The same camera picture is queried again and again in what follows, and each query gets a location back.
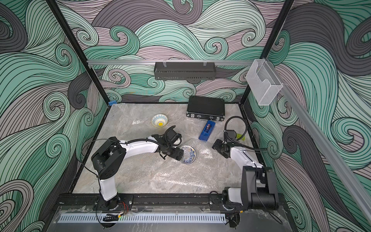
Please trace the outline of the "green sticky note pad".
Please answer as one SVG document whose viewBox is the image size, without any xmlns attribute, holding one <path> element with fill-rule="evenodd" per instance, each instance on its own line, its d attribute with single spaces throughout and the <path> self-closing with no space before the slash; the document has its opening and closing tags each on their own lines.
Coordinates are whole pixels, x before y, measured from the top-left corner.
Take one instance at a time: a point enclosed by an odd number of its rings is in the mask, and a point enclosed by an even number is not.
<svg viewBox="0 0 371 232">
<path fill-rule="evenodd" d="M 236 141 L 240 141 L 240 140 L 244 141 L 245 140 L 245 135 L 237 133 L 236 134 Z"/>
</svg>

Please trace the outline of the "black hard case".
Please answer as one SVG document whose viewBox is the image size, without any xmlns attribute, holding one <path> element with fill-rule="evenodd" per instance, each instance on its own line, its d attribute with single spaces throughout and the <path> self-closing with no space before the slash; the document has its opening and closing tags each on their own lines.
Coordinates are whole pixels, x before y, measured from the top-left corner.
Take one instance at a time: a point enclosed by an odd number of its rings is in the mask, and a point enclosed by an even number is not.
<svg viewBox="0 0 371 232">
<path fill-rule="evenodd" d="M 225 101 L 219 98 L 191 96 L 188 101 L 186 116 L 200 120 L 225 120 Z"/>
</svg>

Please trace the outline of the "aluminium rail back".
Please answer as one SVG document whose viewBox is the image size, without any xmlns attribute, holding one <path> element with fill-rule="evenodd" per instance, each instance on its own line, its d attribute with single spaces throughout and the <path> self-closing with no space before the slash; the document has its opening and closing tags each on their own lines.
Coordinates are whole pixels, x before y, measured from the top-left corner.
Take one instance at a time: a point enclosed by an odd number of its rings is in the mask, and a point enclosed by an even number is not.
<svg viewBox="0 0 371 232">
<path fill-rule="evenodd" d="M 252 65 L 252 61 L 240 60 L 87 60 L 88 65 L 155 65 L 157 62 L 167 65 L 167 63 L 214 63 L 216 66 L 247 66 Z"/>
</svg>

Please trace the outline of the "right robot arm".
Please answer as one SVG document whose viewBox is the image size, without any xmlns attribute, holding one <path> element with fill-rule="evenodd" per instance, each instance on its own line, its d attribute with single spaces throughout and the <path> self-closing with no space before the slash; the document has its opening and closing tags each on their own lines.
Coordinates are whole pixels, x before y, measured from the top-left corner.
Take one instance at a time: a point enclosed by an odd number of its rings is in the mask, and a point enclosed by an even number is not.
<svg viewBox="0 0 371 232">
<path fill-rule="evenodd" d="M 217 139 L 212 149 L 226 159 L 233 160 L 242 171 L 240 187 L 226 187 L 222 204 L 227 210 L 277 210 L 279 196 L 276 176 L 272 168 L 256 161 L 247 146 Z"/>
</svg>

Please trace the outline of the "black perforated wall tray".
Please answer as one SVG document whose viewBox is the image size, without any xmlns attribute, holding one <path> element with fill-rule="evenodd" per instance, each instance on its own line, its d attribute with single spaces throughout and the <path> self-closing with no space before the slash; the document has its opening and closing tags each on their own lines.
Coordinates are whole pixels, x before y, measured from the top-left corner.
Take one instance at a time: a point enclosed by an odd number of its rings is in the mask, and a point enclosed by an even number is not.
<svg viewBox="0 0 371 232">
<path fill-rule="evenodd" d="M 214 80 L 216 66 L 214 63 L 163 63 L 154 66 L 156 80 Z"/>
</svg>

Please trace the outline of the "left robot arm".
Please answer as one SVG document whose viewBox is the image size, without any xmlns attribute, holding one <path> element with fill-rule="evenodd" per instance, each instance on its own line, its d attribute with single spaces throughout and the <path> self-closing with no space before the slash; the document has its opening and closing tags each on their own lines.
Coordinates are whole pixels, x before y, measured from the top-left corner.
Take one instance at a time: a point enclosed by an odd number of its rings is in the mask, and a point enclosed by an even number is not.
<svg viewBox="0 0 371 232">
<path fill-rule="evenodd" d="M 100 196 L 108 209 L 114 209 L 119 204 L 115 175 L 125 158 L 158 153 L 164 160 L 166 158 L 182 160 L 184 151 L 179 147 L 182 143 L 182 135 L 174 129 L 175 126 L 171 126 L 162 135 L 154 134 L 147 138 L 129 141 L 118 140 L 113 136 L 91 156 L 99 182 Z"/>
</svg>

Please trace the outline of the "aluminium rail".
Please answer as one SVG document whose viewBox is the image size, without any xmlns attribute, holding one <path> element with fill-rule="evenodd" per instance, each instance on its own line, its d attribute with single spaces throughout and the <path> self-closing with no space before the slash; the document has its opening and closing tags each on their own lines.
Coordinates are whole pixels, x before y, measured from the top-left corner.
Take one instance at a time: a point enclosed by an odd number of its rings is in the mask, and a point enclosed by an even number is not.
<svg viewBox="0 0 371 232">
<path fill-rule="evenodd" d="M 322 132 L 317 123 L 313 120 L 311 115 L 302 107 L 300 102 L 297 100 L 296 95 L 292 92 L 292 89 L 280 76 L 276 68 L 270 64 L 270 69 L 273 72 L 273 76 L 283 86 L 281 91 L 286 97 L 287 101 L 291 105 L 293 111 L 296 112 L 298 118 L 303 122 L 308 134 L 312 137 L 319 151 L 325 155 L 328 163 L 332 166 L 339 179 L 344 184 L 350 195 L 355 200 L 357 206 L 364 214 L 368 222 L 371 222 L 371 196 L 355 176 L 353 171 L 345 163 L 341 155 L 338 153 L 336 148 L 328 140 L 325 134 Z"/>
<path fill-rule="evenodd" d="M 214 63 L 216 66 L 247 66 L 252 65 L 252 61 L 240 60 L 87 60 L 88 65 L 155 65 L 157 62 L 167 65 L 167 63 Z"/>
</svg>

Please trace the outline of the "blue tape dispenser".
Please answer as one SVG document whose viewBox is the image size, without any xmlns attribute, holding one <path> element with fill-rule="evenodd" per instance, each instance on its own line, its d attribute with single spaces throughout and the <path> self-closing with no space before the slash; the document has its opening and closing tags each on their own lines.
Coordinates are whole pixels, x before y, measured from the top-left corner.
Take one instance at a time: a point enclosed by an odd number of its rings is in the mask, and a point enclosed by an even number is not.
<svg viewBox="0 0 371 232">
<path fill-rule="evenodd" d="M 208 141 L 214 127 L 215 127 L 215 122 L 208 120 L 199 136 L 199 140 Z"/>
</svg>

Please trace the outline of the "blue corner clip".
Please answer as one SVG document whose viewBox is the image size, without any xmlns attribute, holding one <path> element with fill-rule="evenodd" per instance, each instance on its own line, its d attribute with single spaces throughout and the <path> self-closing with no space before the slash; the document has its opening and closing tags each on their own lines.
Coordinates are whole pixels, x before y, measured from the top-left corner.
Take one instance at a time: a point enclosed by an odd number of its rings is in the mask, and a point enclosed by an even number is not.
<svg viewBox="0 0 371 232">
<path fill-rule="evenodd" d="M 110 101 L 108 102 L 109 106 L 112 106 L 113 104 L 117 104 L 117 101 Z"/>
</svg>

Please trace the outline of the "clear bubble wrap sheet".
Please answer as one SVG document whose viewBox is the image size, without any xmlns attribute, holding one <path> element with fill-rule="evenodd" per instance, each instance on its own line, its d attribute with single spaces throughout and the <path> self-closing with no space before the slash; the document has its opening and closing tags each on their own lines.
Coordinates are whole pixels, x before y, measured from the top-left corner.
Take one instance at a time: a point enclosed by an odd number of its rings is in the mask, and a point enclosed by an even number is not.
<svg viewBox="0 0 371 232">
<path fill-rule="evenodd" d="M 231 159 L 211 148 L 210 142 L 189 139 L 184 145 L 196 151 L 191 164 L 159 154 L 146 153 L 125 158 L 116 174 L 119 193 L 209 193 L 239 187 L 242 171 Z"/>
</svg>

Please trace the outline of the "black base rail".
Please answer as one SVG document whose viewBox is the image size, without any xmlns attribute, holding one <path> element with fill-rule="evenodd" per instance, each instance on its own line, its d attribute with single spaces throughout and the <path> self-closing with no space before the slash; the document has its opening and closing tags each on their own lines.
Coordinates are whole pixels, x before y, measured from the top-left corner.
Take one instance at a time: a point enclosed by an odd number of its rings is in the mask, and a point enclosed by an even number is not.
<svg viewBox="0 0 371 232">
<path fill-rule="evenodd" d="M 211 211 L 245 211 L 241 204 L 223 202 L 221 194 L 202 193 L 202 194 L 139 194 L 139 193 L 120 193 L 117 206 L 108 208 L 105 201 L 97 193 L 82 194 L 61 194 L 57 199 L 57 206 L 92 206 L 94 210 L 109 211 L 138 211 L 139 209 L 156 207 L 188 207 L 195 206 L 200 209 Z"/>
</svg>

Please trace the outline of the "yellow patterned ceramic bowl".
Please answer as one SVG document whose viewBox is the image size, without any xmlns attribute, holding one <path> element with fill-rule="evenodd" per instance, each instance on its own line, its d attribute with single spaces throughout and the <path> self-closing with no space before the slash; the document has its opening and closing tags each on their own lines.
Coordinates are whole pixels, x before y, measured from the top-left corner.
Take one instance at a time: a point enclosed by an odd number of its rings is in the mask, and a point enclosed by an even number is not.
<svg viewBox="0 0 371 232">
<path fill-rule="evenodd" d="M 157 114 L 152 117 L 151 123 L 154 127 L 161 128 L 168 123 L 168 117 L 164 114 Z"/>
</svg>

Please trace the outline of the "aluminium rail right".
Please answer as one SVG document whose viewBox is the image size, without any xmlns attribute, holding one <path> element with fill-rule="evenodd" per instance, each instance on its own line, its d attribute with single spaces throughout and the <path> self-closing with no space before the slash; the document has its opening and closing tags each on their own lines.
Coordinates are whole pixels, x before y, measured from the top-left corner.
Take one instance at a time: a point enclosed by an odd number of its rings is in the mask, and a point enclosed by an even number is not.
<svg viewBox="0 0 371 232">
<path fill-rule="evenodd" d="M 341 155 L 338 153 L 336 148 L 328 140 L 325 134 L 322 132 L 317 123 L 313 120 L 311 115 L 302 107 L 300 102 L 297 100 L 296 95 L 292 92 L 292 89 L 280 76 L 276 68 L 270 64 L 270 69 L 273 72 L 273 76 L 283 86 L 281 91 L 286 97 L 287 101 L 291 105 L 293 111 L 296 112 L 298 118 L 303 122 L 308 134 L 312 137 L 319 151 L 325 155 L 328 163 L 332 166 L 339 179 L 344 184 L 350 195 L 355 200 L 357 206 L 364 214 L 368 222 L 371 222 L 371 196 L 355 176 L 353 171 L 345 163 Z"/>
</svg>

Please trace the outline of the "blue patterned ceramic bowl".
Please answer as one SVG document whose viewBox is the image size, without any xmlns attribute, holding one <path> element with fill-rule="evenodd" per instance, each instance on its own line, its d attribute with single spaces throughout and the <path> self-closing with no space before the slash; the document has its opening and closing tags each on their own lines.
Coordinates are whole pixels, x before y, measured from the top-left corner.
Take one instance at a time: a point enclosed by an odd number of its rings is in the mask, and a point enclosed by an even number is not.
<svg viewBox="0 0 371 232">
<path fill-rule="evenodd" d="M 182 146 L 181 149 L 184 151 L 181 163 L 182 164 L 191 164 L 196 159 L 196 151 L 191 146 Z"/>
</svg>

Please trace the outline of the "clear acrylic wall holder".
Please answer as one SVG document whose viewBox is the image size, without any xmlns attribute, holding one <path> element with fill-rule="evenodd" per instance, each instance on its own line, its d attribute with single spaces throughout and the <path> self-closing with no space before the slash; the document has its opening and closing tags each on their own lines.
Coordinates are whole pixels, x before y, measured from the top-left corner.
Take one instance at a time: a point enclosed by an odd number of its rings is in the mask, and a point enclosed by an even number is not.
<svg viewBox="0 0 371 232">
<path fill-rule="evenodd" d="M 274 65 L 266 59 L 255 59 L 245 79 L 260 106 L 270 105 L 283 87 Z"/>
</svg>

